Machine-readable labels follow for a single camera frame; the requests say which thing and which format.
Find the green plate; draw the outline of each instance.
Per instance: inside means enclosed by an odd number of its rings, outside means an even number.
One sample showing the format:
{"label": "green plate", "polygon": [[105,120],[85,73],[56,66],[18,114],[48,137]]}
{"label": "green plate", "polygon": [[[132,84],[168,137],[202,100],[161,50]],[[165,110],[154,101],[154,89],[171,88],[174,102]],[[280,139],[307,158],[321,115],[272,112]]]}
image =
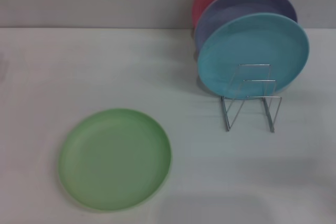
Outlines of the green plate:
{"label": "green plate", "polygon": [[169,140],[156,121],[113,109],[90,116],[70,132],[58,173],[76,201],[113,211],[149,198],[164,182],[170,163]]}

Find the plate rack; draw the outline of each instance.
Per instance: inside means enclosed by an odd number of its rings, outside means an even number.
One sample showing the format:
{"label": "plate rack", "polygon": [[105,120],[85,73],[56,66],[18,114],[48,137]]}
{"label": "plate rack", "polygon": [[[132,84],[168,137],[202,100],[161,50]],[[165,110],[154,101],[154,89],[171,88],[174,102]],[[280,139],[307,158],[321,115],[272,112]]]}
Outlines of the plate rack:
{"label": "plate rack", "polygon": [[[233,124],[236,122],[237,120],[237,117],[243,107],[243,105],[245,104],[245,101],[246,100],[250,100],[250,99],[260,99],[264,105],[264,108],[265,108],[265,114],[266,114],[266,117],[267,117],[267,121],[268,121],[268,124],[269,124],[269,128],[270,128],[270,131],[272,133],[275,132],[275,128],[274,128],[274,124],[276,122],[276,119],[277,119],[277,116],[278,116],[278,112],[279,112],[279,109],[280,109],[280,105],[281,105],[281,102],[282,102],[282,97],[279,97],[279,96],[273,96],[273,95],[267,95],[267,88],[269,86],[270,83],[273,84],[273,91],[272,91],[272,94],[275,92],[276,90],[276,87],[277,87],[277,81],[276,80],[270,80],[270,75],[271,75],[271,65],[270,64],[240,64],[239,66],[237,66],[230,82],[229,82],[229,85],[228,85],[228,89],[231,88],[232,86],[232,83],[233,81],[235,80],[235,78],[239,75],[240,73],[240,70],[242,67],[248,67],[248,68],[268,68],[268,77],[267,79],[265,80],[254,80],[254,79],[251,79],[251,80],[243,80],[237,91],[235,92],[235,95],[234,95],[234,98],[233,99],[230,99],[230,103],[229,103],[229,106],[227,107],[227,104],[225,102],[225,99],[229,99],[229,98],[226,98],[226,97],[223,97],[221,96],[220,97],[220,101],[222,103],[222,107],[223,107],[223,112],[224,112],[224,121],[225,121],[225,124],[226,124],[226,128],[227,128],[227,131],[230,131]],[[230,123],[229,119],[228,119],[228,112],[230,110],[230,108],[232,107],[232,104],[237,100],[237,97],[239,96],[241,90],[242,90],[242,87],[244,85],[246,85],[247,83],[252,83],[252,82],[259,82],[261,84],[264,84],[263,87],[265,87],[264,91],[263,91],[263,95],[261,96],[254,96],[254,95],[248,95],[246,96],[243,101],[241,102],[241,105],[237,111],[237,114],[235,115],[234,119],[232,120],[232,122]],[[270,107],[271,107],[271,104],[272,104],[272,100],[273,99],[277,99],[279,101],[278,103],[278,106],[277,106],[277,110],[276,110],[276,113],[275,113],[275,116],[274,118],[272,119],[271,117],[271,114],[270,114]]]}

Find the purple plate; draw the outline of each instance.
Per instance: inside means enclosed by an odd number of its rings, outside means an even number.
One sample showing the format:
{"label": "purple plate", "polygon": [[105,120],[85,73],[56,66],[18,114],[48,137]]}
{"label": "purple plate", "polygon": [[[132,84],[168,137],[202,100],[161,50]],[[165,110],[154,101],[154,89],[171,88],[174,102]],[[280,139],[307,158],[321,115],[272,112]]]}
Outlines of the purple plate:
{"label": "purple plate", "polygon": [[298,21],[289,0],[215,0],[204,10],[196,26],[197,51],[200,51],[211,34],[224,24],[255,13],[280,14]]}

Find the blue plate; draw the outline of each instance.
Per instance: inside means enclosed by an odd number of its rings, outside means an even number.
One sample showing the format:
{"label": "blue plate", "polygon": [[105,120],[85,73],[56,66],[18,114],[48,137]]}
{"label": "blue plate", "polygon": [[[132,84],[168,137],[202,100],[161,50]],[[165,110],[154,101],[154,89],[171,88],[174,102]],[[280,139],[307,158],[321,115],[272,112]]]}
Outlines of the blue plate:
{"label": "blue plate", "polygon": [[215,0],[203,12],[195,30],[195,43],[200,51],[204,42],[222,25],[254,13],[282,14],[295,22],[297,15],[289,0]]}
{"label": "blue plate", "polygon": [[[309,54],[305,31],[292,19],[278,14],[259,13],[235,19],[215,31],[204,44],[198,57],[201,81],[214,93],[234,98],[244,80],[267,80],[268,68],[241,67],[240,64],[270,64],[270,79],[277,81],[280,91],[304,68]],[[272,94],[274,86],[267,88]],[[246,82],[238,99],[263,95],[265,85]]]}

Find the metal dish rack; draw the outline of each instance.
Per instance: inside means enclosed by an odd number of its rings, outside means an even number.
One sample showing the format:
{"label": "metal dish rack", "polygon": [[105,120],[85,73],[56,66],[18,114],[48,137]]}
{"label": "metal dish rack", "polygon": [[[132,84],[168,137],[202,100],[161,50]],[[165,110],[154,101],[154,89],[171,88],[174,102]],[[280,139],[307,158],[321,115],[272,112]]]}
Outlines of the metal dish rack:
{"label": "metal dish rack", "polygon": [[[281,102],[282,102],[282,97],[279,97],[279,96],[273,96],[273,95],[266,95],[267,94],[267,88],[268,88],[268,85],[269,83],[273,83],[274,84],[274,87],[273,87],[273,92],[272,94],[275,92],[276,90],[276,87],[277,87],[277,81],[276,80],[270,80],[270,74],[271,74],[271,65],[270,64],[240,64],[236,71],[234,72],[230,82],[229,82],[229,85],[228,85],[228,89],[231,88],[232,86],[232,83],[234,81],[234,79],[236,78],[236,76],[238,76],[238,74],[240,73],[240,69],[241,67],[249,67],[249,68],[256,68],[256,67],[261,67],[261,68],[268,68],[268,77],[266,80],[243,80],[241,82],[241,84],[239,85],[236,93],[235,93],[235,96],[233,99],[230,99],[231,102],[229,103],[229,106],[228,108],[226,109],[226,103],[225,103],[225,99],[228,99],[226,97],[220,97],[220,100],[222,102],[222,106],[223,106],[223,112],[224,112],[224,120],[225,120],[225,124],[226,124],[226,128],[227,128],[227,131],[230,131],[233,124],[236,122],[237,120],[237,117],[243,107],[243,105],[245,104],[245,101],[246,100],[249,100],[249,99],[261,99],[263,105],[264,105],[264,108],[265,108],[265,113],[266,113],[266,117],[267,117],[267,121],[268,121],[268,124],[269,124],[269,128],[270,128],[270,131],[272,133],[275,132],[275,129],[274,129],[274,124],[276,122],[276,119],[277,119],[277,116],[278,116],[278,112],[279,112],[279,109],[280,109],[280,105],[281,105]],[[264,83],[264,87],[265,87],[265,90],[264,90],[264,95],[262,96],[253,96],[253,95],[248,95],[246,96],[243,101],[241,102],[241,105],[238,109],[238,112],[237,114],[235,115],[234,119],[232,120],[232,123],[230,123],[229,119],[228,119],[228,111],[230,110],[230,108],[232,107],[232,104],[234,103],[235,100],[237,100],[237,97],[239,96],[240,94],[240,91],[242,90],[241,88],[246,84],[246,83],[249,83],[249,82],[260,82],[260,83]],[[272,100],[273,99],[278,99],[279,100],[279,104],[278,104],[278,107],[277,107],[277,110],[276,110],[276,114],[274,116],[274,118],[272,119],[271,117],[271,114],[270,114],[270,107],[271,107],[271,104],[272,104]]]}

